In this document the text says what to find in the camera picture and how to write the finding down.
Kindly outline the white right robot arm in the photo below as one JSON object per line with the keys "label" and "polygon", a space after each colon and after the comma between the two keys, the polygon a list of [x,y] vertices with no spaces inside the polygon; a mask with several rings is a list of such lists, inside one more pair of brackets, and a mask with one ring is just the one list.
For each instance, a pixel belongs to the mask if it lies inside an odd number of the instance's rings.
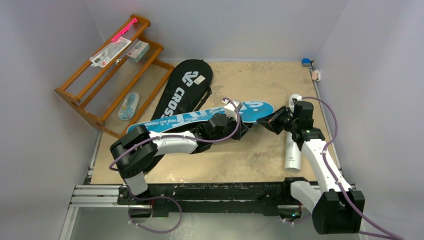
{"label": "white right robot arm", "polygon": [[314,229],[320,235],[357,234],[365,196],[354,190],[339,172],[327,154],[328,142],[319,128],[314,127],[314,105],[304,100],[294,100],[290,109],[282,106],[257,122],[269,131],[291,133],[297,148],[308,160],[319,189],[309,182],[297,180],[281,189],[280,196],[288,204],[298,200],[311,213]]}

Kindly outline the blue racket cover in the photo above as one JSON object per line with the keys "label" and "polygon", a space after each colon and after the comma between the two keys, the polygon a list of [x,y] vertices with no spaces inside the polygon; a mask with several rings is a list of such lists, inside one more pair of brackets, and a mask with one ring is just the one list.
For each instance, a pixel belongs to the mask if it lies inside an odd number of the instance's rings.
{"label": "blue racket cover", "polygon": [[[266,101],[252,100],[243,101],[239,110],[242,122],[246,124],[256,124],[257,119],[266,117],[275,111],[275,108]],[[169,132],[174,129],[183,131],[182,127],[187,127],[190,124],[197,125],[198,123],[206,122],[212,118],[214,114],[224,114],[223,106],[214,107],[194,112],[187,112],[164,118],[154,119],[146,122],[133,124],[126,130],[129,133],[137,126],[144,125],[148,131],[157,133]]]}

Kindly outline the white shuttlecock tube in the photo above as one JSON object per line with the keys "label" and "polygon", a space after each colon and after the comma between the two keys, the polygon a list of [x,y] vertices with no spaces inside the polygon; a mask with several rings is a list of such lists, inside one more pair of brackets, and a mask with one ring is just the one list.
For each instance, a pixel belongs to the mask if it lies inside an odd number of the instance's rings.
{"label": "white shuttlecock tube", "polygon": [[[300,94],[292,94],[288,98],[288,108],[292,113],[294,111],[294,100],[302,100]],[[286,133],[285,164],[284,169],[290,173],[299,173],[301,171],[301,151],[292,139],[292,133]]]}

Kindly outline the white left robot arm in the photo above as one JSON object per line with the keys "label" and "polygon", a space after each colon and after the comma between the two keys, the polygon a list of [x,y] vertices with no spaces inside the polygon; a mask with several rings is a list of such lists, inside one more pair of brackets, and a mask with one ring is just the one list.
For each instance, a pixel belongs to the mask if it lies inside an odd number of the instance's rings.
{"label": "white left robot arm", "polygon": [[240,140],[251,127],[252,124],[244,123],[242,118],[234,119],[223,113],[216,113],[203,122],[184,124],[181,132],[149,131],[142,124],[110,146],[113,163],[109,168],[124,180],[130,199],[142,205],[149,199],[145,175],[164,155],[202,153],[214,143]]}

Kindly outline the black Crossway racket cover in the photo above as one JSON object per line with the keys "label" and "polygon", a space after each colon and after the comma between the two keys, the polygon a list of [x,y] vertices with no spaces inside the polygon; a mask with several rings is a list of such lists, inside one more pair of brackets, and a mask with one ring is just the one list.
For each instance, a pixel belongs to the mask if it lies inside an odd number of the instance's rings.
{"label": "black Crossway racket cover", "polygon": [[213,70],[202,59],[187,59],[174,67],[151,120],[199,110],[211,95]]}

